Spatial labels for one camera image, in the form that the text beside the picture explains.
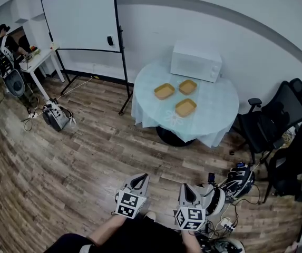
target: light blue tablecloth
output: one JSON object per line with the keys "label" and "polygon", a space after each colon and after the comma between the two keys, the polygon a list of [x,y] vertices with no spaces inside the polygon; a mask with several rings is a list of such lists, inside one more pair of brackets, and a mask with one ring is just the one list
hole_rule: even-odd
{"label": "light blue tablecloth", "polygon": [[[231,128],[239,109],[233,84],[223,78],[216,83],[192,79],[196,90],[186,96],[179,91],[181,82],[192,79],[170,73],[170,60],[158,60],[145,66],[138,74],[133,90],[132,116],[143,127],[161,126],[172,131],[184,142],[199,139],[205,145],[218,146]],[[175,93],[165,100],[154,95],[154,89],[170,83]],[[190,98],[196,110],[185,118],[176,114],[175,105]]]}

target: person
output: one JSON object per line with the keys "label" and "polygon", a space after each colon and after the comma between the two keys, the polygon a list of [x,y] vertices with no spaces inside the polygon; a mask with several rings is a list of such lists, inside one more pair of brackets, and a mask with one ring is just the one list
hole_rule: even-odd
{"label": "person", "polygon": [[175,230],[155,222],[155,213],[143,219],[114,215],[87,237],[68,233],[59,238],[45,253],[202,253],[192,231]]}
{"label": "person", "polygon": [[[6,35],[6,33],[9,30],[10,30],[9,26],[6,26],[5,24],[0,25],[0,47],[2,46],[3,37]],[[6,38],[5,47],[17,55],[22,54],[26,57],[29,56],[29,53],[26,52],[22,47],[20,47],[11,36],[8,36]],[[24,81],[24,84],[25,84],[25,92],[22,96],[19,96],[18,99],[24,104],[24,106],[26,108],[30,108],[30,107],[37,108],[38,104],[39,104],[39,100],[38,100],[38,98],[33,97],[33,92],[26,84],[26,81],[25,81],[26,78],[21,71],[20,65],[15,62],[14,67],[15,67],[15,69],[17,69],[19,71],[19,73]]]}

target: wooden floor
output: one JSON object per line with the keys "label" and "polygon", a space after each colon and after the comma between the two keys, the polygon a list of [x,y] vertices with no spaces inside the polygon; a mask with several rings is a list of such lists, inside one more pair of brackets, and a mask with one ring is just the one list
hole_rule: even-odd
{"label": "wooden floor", "polygon": [[[56,97],[64,85],[49,78],[43,84]],[[173,227],[181,183],[206,182],[208,172],[220,182],[237,162],[249,161],[247,150],[228,155],[242,141],[235,133],[214,149],[199,141],[170,147],[154,128],[134,125],[131,103],[124,116],[118,115],[125,99],[124,86],[94,79],[59,100],[73,112],[77,127],[58,133],[39,116],[27,132],[21,123],[25,108],[5,95],[0,104],[0,244],[5,252],[43,252],[64,233],[89,234],[110,217],[125,178],[141,172],[151,177],[146,208]],[[266,176],[263,166],[255,173]],[[256,184],[264,194],[267,184]],[[257,196],[253,187],[246,199],[256,202]],[[241,240],[246,252],[284,252],[297,239],[302,203],[292,197],[271,196],[261,206],[243,201],[237,210],[239,224],[231,237]],[[235,220],[232,206],[225,216]]]}

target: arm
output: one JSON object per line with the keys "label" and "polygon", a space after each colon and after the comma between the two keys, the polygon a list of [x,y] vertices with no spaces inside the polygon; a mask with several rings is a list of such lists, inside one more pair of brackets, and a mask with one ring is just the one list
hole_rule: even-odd
{"label": "arm", "polygon": [[104,224],[100,225],[97,230],[91,233],[88,238],[96,246],[102,246],[125,222],[126,217],[121,215],[112,216]]}
{"label": "arm", "polygon": [[195,235],[189,234],[188,230],[182,230],[182,241],[186,247],[186,253],[202,253],[200,244]]}
{"label": "arm", "polygon": [[18,47],[16,53],[17,54],[23,54],[24,56],[28,56],[28,53],[22,47]]}

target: black table leg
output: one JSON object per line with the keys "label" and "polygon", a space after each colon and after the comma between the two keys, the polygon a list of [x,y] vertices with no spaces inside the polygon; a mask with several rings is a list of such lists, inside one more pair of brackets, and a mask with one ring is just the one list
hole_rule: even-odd
{"label": "black table leg", "polygon": [[191,141],[188,141],[188,142],[184,142],[177,135],[175,135],[174,133],[172,133],[169,130],[163,129],[160,126],[157,126],[156,129],[157,129],[157,133],[158,133],[159,137],[165,143],[167,143],[171,146],[176,146],[176,147],[188,146],[194,141],[194,140],[191,140]]}

